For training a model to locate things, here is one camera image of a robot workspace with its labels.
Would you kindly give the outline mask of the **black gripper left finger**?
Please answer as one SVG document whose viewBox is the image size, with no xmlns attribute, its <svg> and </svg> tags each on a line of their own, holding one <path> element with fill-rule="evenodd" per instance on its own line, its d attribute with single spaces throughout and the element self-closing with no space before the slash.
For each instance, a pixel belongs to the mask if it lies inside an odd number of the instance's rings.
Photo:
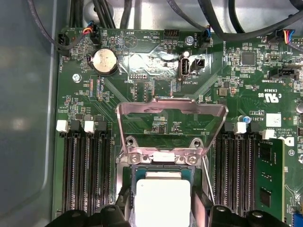
<svg viewBox="0 0 303 227">
<path fill-rule="evenodd" d="M 121 189 L 114 204 L 88 215 L 83 210 L 69 210 L 51 221 L 52 227 L 134 227 L 130 211 L 131 190 Z"/>
</svg>

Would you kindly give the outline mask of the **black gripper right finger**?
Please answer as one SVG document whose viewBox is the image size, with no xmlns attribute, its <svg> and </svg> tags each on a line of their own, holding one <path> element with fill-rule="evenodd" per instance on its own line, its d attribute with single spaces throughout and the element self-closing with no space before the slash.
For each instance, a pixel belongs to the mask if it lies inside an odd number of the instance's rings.
<svg viewBox="0 0 303 227">
<path fill-rule="evenodd" d="M 202 190 L 193 190 L 191 212 L 195 227 L 283 227 L 284 222 L 261 210 L 241 217 L 223 205 L 214 205 Z"/>
</svg>

